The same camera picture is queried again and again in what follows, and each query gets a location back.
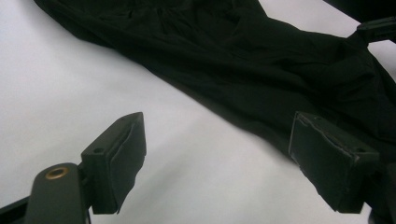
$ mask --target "white surface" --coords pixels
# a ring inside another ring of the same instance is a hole
[[[358,25],[320,0],[262,1],[300,29],[348,36]],[[334,213],[298,167],[111,49],[76,39],[33,0],[0,0],[0,207],[41,170],[79,163],[117,118],[143,111],[148,155],[117,216],[100,223],[367,223]],[[395,74],[396,45],[371,50]]]

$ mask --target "black fabric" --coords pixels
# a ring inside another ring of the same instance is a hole
[[[73,35],[116,49],[288,154],[296,111],[396,161],[396,85],[358,35],[301,31],[257,0],[35,0]]]

